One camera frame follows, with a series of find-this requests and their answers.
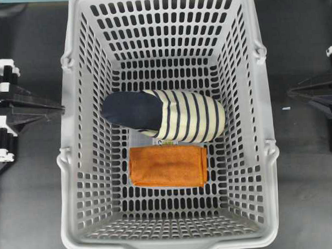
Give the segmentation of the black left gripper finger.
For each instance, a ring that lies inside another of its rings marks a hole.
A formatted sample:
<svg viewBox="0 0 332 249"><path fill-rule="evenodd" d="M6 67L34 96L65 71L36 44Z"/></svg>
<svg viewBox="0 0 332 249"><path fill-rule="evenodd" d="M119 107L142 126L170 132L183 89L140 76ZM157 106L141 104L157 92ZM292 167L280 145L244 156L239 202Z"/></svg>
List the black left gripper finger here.
<svg viewBox="0 0 332 249"><path fill-rule="evenodd" d="M64 106L58 102L54 102L49 98L42 98L37 96L20 86L9 84L7 94L7 101L15 105L22 105L26 107L38 107L38 108L48 108L56 110L64 110Z"/></svg>
<svg viewBox="0 0 332 249"><path fill-rule="evenodd" d="M6 114L6 125L16 131L21 131L26 125L35 122L49 122L64 114L64 107L11 107Z"/></svg>

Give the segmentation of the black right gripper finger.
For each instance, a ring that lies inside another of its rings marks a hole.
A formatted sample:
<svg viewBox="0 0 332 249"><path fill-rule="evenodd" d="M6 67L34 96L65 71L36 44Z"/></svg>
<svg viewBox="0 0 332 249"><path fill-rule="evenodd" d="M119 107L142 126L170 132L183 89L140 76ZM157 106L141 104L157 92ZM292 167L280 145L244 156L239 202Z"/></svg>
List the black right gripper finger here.
<svg viewBox="0 0 332 249"><path fill-rule="evenodd" d="M332 96L331 69L306 80L299 82L296 86L287 91L288 96L292 94L300 94L307 96Z"/></svg>
<svg viewBox="0 0 332 249"><path fill-rule="evenodd" d="M332 120L332 96L307 96L292 94L290 97L313 106L323 112L328 119Z"/></svg>

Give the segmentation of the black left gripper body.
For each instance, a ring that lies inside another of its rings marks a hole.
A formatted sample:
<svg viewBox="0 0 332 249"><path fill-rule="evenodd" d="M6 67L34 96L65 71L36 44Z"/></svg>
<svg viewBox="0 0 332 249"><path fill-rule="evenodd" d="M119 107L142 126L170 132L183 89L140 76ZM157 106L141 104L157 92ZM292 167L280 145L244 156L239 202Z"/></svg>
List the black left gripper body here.
<svg viewBox="0 0 332 249"><path fill-rule="evenodd" d="M19 68L12 59L0 59L0 96L8 95L20 77ZM19 131L9 122L13 105L0 98L0 162L15 160Z"/></svg>

